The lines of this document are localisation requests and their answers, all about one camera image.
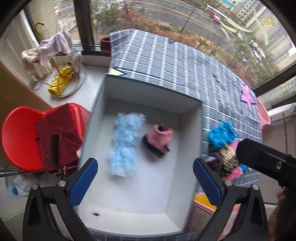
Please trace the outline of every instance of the glass window pane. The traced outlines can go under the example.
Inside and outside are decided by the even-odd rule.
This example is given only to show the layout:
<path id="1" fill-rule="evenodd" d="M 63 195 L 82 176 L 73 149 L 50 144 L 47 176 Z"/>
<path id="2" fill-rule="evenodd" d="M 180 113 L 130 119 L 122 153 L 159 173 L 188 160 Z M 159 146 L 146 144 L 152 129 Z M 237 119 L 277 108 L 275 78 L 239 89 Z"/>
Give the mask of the glass window pane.
<path id="1" fill-rule="evenodd" d="M 96 44 L 128 28 L 164 35 L 216 58 L 250 87 L 296 60 L 284 27 L 259 0 L 91 0 L 91 7 Z"/>
<path id="2" fill-rule="evenodd" d="M 73 44 L 81 44 L 73 0 L 32 0 L 28 6 L 33 23 L 44 23 L 38 26 L 44 39 L 65 30 L 72 34 Z"/>
<path id="3" fill-rule="evenodd" d="M 296 95 L 296 77 L 258 97 L 266 109 Z"/>

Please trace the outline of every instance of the screw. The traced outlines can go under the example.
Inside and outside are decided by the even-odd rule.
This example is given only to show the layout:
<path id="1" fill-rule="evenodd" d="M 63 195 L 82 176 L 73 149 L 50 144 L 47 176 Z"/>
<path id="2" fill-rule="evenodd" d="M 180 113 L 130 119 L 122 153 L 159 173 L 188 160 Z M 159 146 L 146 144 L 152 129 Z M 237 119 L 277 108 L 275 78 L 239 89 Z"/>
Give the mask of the screw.
<path id="1" fill-rule="evenodd" d="M 252 185 L 252 188 L 255 189 L 255 190 L 259 190 L 259 187 L 256 184 Z"/>
<path id="2" fill-rule="evenodd" d="M 231 187 L 232 186 L 232 181 L 229 181 L 229 180 L 225 181 L 225 185 L 228 186 L 228 187 Z"/>
<path id="3" fill-rule="evenodd" d="M 32 189 L 33 190 L 36 190 L 38 188 L 38 184 L 34 184 L 33 186 L 32 186 Z"/>
<path id="4" fill-rule="evenodd" d="M 59 182 L 59 186 L 60 186 L 60 187 L 63 187 L 63 186 L 65 186 L 65 185 L 66 185 L 66 182 L 65 182 L 65 181 L 60 181 L 60 182 Z"/>
<path id="5" fill-rule="evenodd" d="M 279 162 L 276 164 L 276 168 L 277 168 L 278 170 L 280 170 L 280 169 L 282 168 L 282 166 L 283 166 L 283 164 L 282 164 L 281 161 L 279 161 Z"/>

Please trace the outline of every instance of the red car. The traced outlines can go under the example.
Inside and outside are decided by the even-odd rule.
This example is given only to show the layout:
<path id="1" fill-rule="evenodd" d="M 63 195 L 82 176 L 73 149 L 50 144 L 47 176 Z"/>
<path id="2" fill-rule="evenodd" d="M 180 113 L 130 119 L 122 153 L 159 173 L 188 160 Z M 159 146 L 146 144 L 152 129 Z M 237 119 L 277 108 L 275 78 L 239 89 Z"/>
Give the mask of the red car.
<path id="1" fill-rule="evenodd" d="M 214 14 L 213 12 L 209 13 L 209 17 L 216 23 L 220 24 L 221 23 L 221 19 L 220 16 Z"/>
<path id="2" fill-rule="evenodd" d="M 61 12 L 61 10 L 59 9 L 58 6 L 55 6 L 55 7 L 54 7 L 54 12 L 55 12 L 55 14 L 56 14 L 57 16 L 61 16 L 61 15 L 62 15 L 62 12 Z"/>

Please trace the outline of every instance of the blue gripper pad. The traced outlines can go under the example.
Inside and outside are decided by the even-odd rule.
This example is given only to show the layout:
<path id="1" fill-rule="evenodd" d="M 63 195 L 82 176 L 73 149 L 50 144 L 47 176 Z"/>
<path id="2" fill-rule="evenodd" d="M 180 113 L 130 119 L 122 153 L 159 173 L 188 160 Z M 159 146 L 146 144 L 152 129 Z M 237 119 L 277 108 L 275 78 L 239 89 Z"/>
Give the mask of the blue gripper pad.
<path id="1" fill-rule="evenodd" d="M 78 206 L 81 203 L 97 172 L 98 162 L 96 159 L 92 158 L 88 166 L 83 170 L 69 192 L 69 203 L 72 208 Z"/>
<path id="2" fill-rule="evenodd" d="M 210 203 L 219 207 L 225 192 L 221 177 L 202 158 L 194 160 L 193 172 Z"/>

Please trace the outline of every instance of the hole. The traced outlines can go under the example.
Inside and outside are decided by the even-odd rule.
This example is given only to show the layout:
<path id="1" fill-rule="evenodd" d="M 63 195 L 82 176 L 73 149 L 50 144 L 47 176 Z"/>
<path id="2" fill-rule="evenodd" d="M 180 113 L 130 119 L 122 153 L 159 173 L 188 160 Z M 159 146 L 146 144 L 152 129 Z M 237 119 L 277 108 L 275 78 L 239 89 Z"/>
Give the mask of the hole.
<path id="1" fill-rule="evenodd" d="M 259 226 L 263 225 L 260 202 L 258 197 L 255 197 L 254 199 L 250 222 Z"/>
<path id="2" fill-rule="evenodd" d="M 40 221 L 41 218 L 38 210 L 37 198 L 33 196 L 29 208 L 28 225 L 32 226 L 34 224 L 39 224 Z"/>

